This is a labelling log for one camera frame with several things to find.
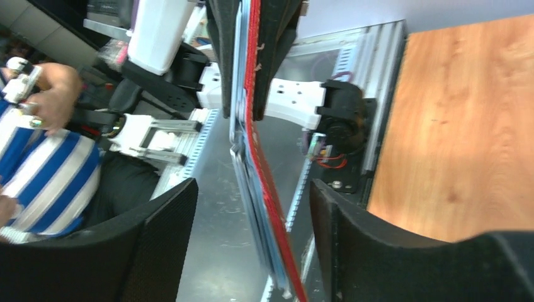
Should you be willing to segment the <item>red leather card holder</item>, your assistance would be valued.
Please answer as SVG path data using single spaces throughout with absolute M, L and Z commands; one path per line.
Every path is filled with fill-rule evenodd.
M 305 288 L 300 280 L 300 273 L 297 270 L 295 259 L 291 251 L 288 233 L 285 228 L 285 219 L 282 217 L 280 199 L 276 186 L 271 175 L 271 170 L 264 157 L 261 148 L 256 124 L 253 120 L 254 90 L 256 73 L 260 69 L 257 64 L 257 54 L 259 50 L 259 22 L 261 13 L 260 1 L 249 1 L 245 12 L 249 14 L 247 26 L 247 55 L 244 88 L 246 90 L 245 105 L 245 129 L 247 142 L 250 145 L 251 159 L 256 169 L 262 189 L 262 199 L 268 215 L 268 224 L 272 229 L 274 237 L 274 248 L 280 256 L 280 260 L 274 262 L 282 267 L 281 274 L 271 274 L 271 278 L 278 285 L 284 282 L 286 289 L 293 291 L 299 301 L 307 301 L 308 297 Z

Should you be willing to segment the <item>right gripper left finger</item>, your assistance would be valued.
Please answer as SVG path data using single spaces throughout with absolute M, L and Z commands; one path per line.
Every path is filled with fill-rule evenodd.
M 186 179 L 67 237 L 1 245 L 2 301 L 174 301 L 195 217 Z

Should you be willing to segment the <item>operator hand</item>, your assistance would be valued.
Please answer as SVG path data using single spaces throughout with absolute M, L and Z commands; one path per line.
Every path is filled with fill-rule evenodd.
M 69 122 L 74 105 L 82 90 L 82 81 L 76 69 L 58 63 L 44 63 L 37 86 L 40 92 L 28 98 L 36 104 L 33 114 L 39 117 L 47 135 L 53 135 Z

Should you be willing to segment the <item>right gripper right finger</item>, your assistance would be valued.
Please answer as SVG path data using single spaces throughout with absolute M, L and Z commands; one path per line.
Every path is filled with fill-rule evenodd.
M 533 233 L 446 243 L 401 229 L 321 180 L 310 185 L 328 301 L 532 301 Z

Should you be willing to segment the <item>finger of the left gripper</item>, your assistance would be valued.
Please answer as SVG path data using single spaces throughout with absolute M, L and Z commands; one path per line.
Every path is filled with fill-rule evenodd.
M 262 120 L 266 111 L 271 81 L 287 56 L 297 36 L 301 0 L 265 0 L 260 2 L 257 54 L 261 68 L 256 72 L 253 119 Z
M 234 42 L 238 0 L 208 0 L 208 34 L 219 65 L 224 118 L 230 115 L 230 97 L 234 63 Z

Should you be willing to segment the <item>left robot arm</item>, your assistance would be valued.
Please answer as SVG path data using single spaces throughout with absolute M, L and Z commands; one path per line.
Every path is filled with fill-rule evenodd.
M 125 77 L 176 111 L 222 109 L 243 92 L 250 119 L 291 121 L 322 133 L 341 154 L 361 150 L 369 116 L 348 82 L 297 82 L 275 73 L 296 37 L 301 1 L 208 1 L 217 62 L 182 40 L 194 1 L 137 1 Z

